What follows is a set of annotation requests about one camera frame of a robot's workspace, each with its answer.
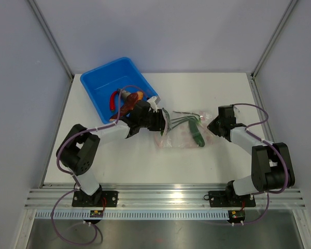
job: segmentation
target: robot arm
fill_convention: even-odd
[[[89,202],[98,202],[102,193],[101,185],[90,169],[98,146],[118,139],[127,139],[137,134],[140,128],[147,128],[150,131],[164,130],[165,121],[162,110],[157,107],[157,99],[154,96],[147,101],[138,101],[129,112],[129,116],[123,116],[117,125],[99,130],[97,135],[87,132],[77,136],[63,149],[60,160],[73,173],[83,193],[90,196]],[[86,128],[80,124],[74,125],[60,148],[70,137],[84,130]]]
[[[246,126],[236,123],[234,106],[218,107],[219,116],[207,128],[217,136],[224,137],[251,155],[251,175],[230,181],[226,188],[228,199],[253,193],[281,188],[285,183],[285,172],[279,158],[266,144],[246,132]],[[288,170],[287,187],[293,186],[295,177],[292,169],[288,147],[284,143],[273,143],[283,157]]]

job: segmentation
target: green object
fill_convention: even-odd
[[[199,147],[204,147],[205,141],[197,127],[197,123],[189,119],[188,124],[189,124],[189,129],[190,129],[190,133],[192,135],[193,140],[197,143]]]

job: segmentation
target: transparent plastic bag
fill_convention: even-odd
[[[198,148],[213,143],[215,136],[207,129],[213,120],[210,112],[168,112],[163,109],[163,114],[165,130],[154,136],[159,148]]]

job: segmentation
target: gray wall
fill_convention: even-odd
[[[251,72],[289,0],[37,0],[74,73]]]
[[[26,1],[0,0],[0,248],[39,186],[68,85]]]
[[[311,216],[311,0],[298,3],[257,81]]]

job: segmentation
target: purple cable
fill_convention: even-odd
[[[261,125],[261,124],[266,123],[268,121],[268,113],[263,108],[261,108],[261,107],[259,107],[257,105],[248,104],[248,103],[236,103],[236,104],[233,104],[232,106],[236,106],[236,105],[247,105],[247,106],[255,107],[255,108],[261,110],[265,114],[265,116],[266,116],[266,118],[264,120],[262,120],[260,122],[257,122],[257,123],[249,124],[246,128],[249,128],[251,126]]]
[[[282,186],[282,188],[281,188],[279,191],[271,191],[271,190],[269,190],[268,192],[269,192],[269,193],[282,193],[282,192],[285,191],[285,189],[287,188],[288,179],[289,179],[289,177],[288,177],[288,169],[287,169],[287,166],[286,166],[286,163],[285,163],[283,157],[281,156],[281,154],[277,151],[277,149],[276,149],[272,144],[270,144],[268,141],[262,140],[260,137],[258,137],[257,135],[253,134],[252,132],[250,132],[250,131],[248,130],[249,127],[256,126],[256,125],[261,125],[261,124],[263,124],[263,123],[266,123],[266,122],[268,121],[268,113],[267,113],[263,108],[261,108],[261,107],[259,107],[259,106],[257,106],[257,105],[253,105],[253,104],[248,104],[248,103],[237,103],[237,104],[233,104],[233,106],[235,106],[235,105],[248,105],[248,106],[253,106],[253,107],[255,107],[255,108],[261,110],[261,111],[265,114],[266,118],[265,118],[264,120],[262,120],[262,121],[260,121],[260,122],[257,122],[257,123],[249,124],[249,125],[245,128],[245,131],[246,131],[246,133],[248,133],[250,136],[252,136],[252,137],[254,137],[255,139],[257,139],[258,141],[260,141],[260,142],[266,144],[269,148],[271,148],[271,149],[274,151],[274,153],[275,153],[275,154],[277,155],[277,157],[279,158],[279,160],[280,160],[282,166],[284,167],[284,172],[285,172],[285,183],[284,183],[284,185]]]
[[[97,235],[98,235],[98,231],[100,231],[99,228],[98,228],[96,225],[90,223],[90,225],[94,228],[94,231],[95,231],[95,235],[94,235],[94,237],[93,237],[92,240],[90,240],[90,241],[87,242],[87,243],[76,243],[76,242],[70,241],[70,240],[66,239],[65,237],[63,237],[63,236],[59,233],[59,231],[58,231],[58,229],[56,228],[55,223],[54,223],[54,211],[55,211],[56,206],[58,206],[59,202],[60,202],[64,197],[66,197],[68,194],[73,193],[73,192],[75,192],[75,191],[77,191],[77,189],[73,189],[73,190],[71,190],[71,191],[65,193],[62,197],[60,197],[60,198],[56,201],[56,203],[55,203],[55,205],[54,205],[54,207],[53,207],[53,209],[52,209],[52,212],[51,212],[51,222],[52,222],[52,225],[53,225],[53,228],[54,228],[55,233],[56,233],[57,236],[58,236],[61,240],[63,240],[64,242],[66,242],[66,243],[68,243],[68,244],[71,244],[71,245],[78,245],[78,246],[90,245],[90,244],[92,244],[92,243],[95,241],[95,239],[97,238]]]
[[[75,224],[71,225],[70,227],[68,227],[65,231],[63,231],[63,233],[69,231],[70,229],[72,229],[74,227],[80,226],[80,225],[85,225],[85,223],[83,223],[83,222],[75,223]],[[103,234],[100,231],[99,227],[97,227],[97,230],[98,230],[98,232],[99,232],[99,234],[100,234],[100,236],[102,237],[102,240],[103,240]],[[56,240],[57,238],[58,238],[58,236],[56,235],[55,238],[53,238],[53,239],[46,239],[46,240],[47,241],[53,241],[53,240]]]
[[[78,136],[80,136],[80,135],[82,135],[82,134],[84,134],[84,133],[87,133],[87,132],[94,132],[94,131],[99,131],[99,130],[104,130],[104,129],[107,129],[107,128],[116,126],[117,123],[118,123],[119,120],[120,120],[120,107],[121,107],[121,95],[122,95],[122,91],[123,91],[124,89],[128,88],[128,87],[134,87],[134,88],[136,88],[136,89],[138,89],[139,91],[141,91],[141,92],[144,93],[144,91],[143,91],[141,88],[137,87],[137,86],[128,85],[128,86],[123,87],[123,88],[121,89],[120,93],[119,93],[119,101],[118,101],[118,107],[119,107],[118,109],[119,109],[119,110],[118,110],[118,116],[117,116],[117,119],[115,120],[115,122],[113,122],[113,123],[111,123],[111,124],[109,124],[109,125],[107,125],[107,126],[102,126],[102,127],[98,127],[98,128],[92,128],[92,129],[86,129],[86,130],[84,130],[84,131],[78,132],[78,133],[76,133],[75,135],[73,135],[73,136],[71,136],[70,138],[68,138],[68,139],[62,144],[62,146],[60,147],[59,152],[58,152],[58,155],[57,155],[57,157],[56,157],[56,166],[58,167],[58,169],[59,169],[61,172],[67,173],[67,174],[69,174],[69,175],[72,175],[72,176],[73,176],[73,179],[75,180],[75,182],[76,182],[76,184],[77,184],[78,187],[80,187],[81,185],[80,185],[79,181],[77,180],[76,176],[73,174],[73,172],[70,172],[70,171],[68,171],[68,170],[64,170],[64,169],[60,166],[60,157],[61,157],[61,153],[62,153],[62,151],[63,151],[63,148],[65,148],[65,147],[67,146],[67,144],[68,144],[71,140],[73,140],[74,138],[76,138],[76,137],[78,137]],[[77,191],[77,189],[73,189],[73,190],[69,191],[68,193],[64,194],[64,195],[56,202],[56,204],[54,205],[54,207],[53,207],[53,209],[52,209],[52,213],[51,213],[52,225],[53,225],[53,228],[54,228],[55,233],[56,233],[56,234],[58,235],[58,237],[59,237],[60,239],[62,239],[63,241],[65,241],[65,242],[67,242],[67,243],[69,243],[69,244],[72,244],[72,245],[81,245],[81,246],[90,245],[90,244],[92,244],[92,243],[95,241],[95,239],[96,239],[96,237],[97,237],[97,230],[98,230],[99,233],[101,234],[99,228],[98,228],[96,225],[91,224],[92,227],[95,229],[95,236],[94,236],[94,238],[93,238],[90,242],[88,242],[88,243],[75,243],[75,242],[73,242],[73,241],[70,241],[70,240],[67,240],[66,238],[64,238],[64,237],[59,233],[59,231],[58,231],[58,229],[56,228],[55,223],[54,223],[53,216],[54,216],[54,210],[55,210],[56,206],[59,204],[59,202],[60,202],[65,196],[67,196],[68,194],[70,194],[70,193],[72,193],[72,192],[75,192],[75,191]]]

